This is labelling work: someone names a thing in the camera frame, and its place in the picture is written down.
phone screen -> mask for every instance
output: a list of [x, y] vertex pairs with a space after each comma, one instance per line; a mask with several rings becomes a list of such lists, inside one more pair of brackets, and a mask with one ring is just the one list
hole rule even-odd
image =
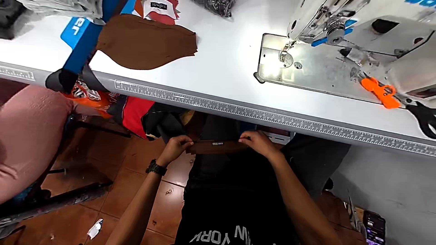
[[385, 245], [385, 219], [376, 213], [364, 211], [363, 223], [368, 245]]

orange plastic bag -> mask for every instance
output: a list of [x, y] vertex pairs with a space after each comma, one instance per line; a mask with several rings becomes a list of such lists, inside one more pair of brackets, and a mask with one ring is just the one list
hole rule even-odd
[[106, 111], [111, 104], [116, 102], [118, 94], [89, 89], [84, 82], [78, 80], [76, 81], [76, 84], [74, 84], [71, 93], [63, 93], [63, 95], [78, 104], [96, 109], [103, 118], [110, 118], [112, 115]]

white table top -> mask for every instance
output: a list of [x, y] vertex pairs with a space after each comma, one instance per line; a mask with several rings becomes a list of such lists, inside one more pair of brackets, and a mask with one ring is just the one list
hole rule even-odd
[[286, 35], [296, 1], [239, 0], [233, 22], [209, 13], [191, 1], [180, 1], [176, 24], [197, 33], [198, 53], [145, 71], [116, 64], [98, 51], [92, 70], [237, 101], [301, 113], [343, 123], [423, 139], [415, 117], [405, 109], [266, 82], [257, 71], [262, 34]]
[[0, 39], [0, 61], [54, 72], [64, 65], [72, 49], [61, 39], [71, 17], [40, 17], [30, 11], [20, 16], [26, 22], [13, 40]]

wristwatch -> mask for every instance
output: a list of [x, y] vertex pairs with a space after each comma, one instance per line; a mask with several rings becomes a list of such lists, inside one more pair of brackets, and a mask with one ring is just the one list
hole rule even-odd
[[148, 165], [148, 168], [145, 170], [145, 172], [148, 174], [149, 172], [155, 172], [157, 174], [160, 174], [162, 176], [165, 175], [167, 172], [167, 169], [159, 166], [156, 164], [156, 159], [151, 160], [150, 165]]

paper scrap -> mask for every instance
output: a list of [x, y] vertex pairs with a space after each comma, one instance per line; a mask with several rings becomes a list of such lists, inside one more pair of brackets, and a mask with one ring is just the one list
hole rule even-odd
[[86, 233], [91, 240], [99, 233], [102, 228], [103, 219], [97, 220], [97, 222], [89, 229], [88, 233]]

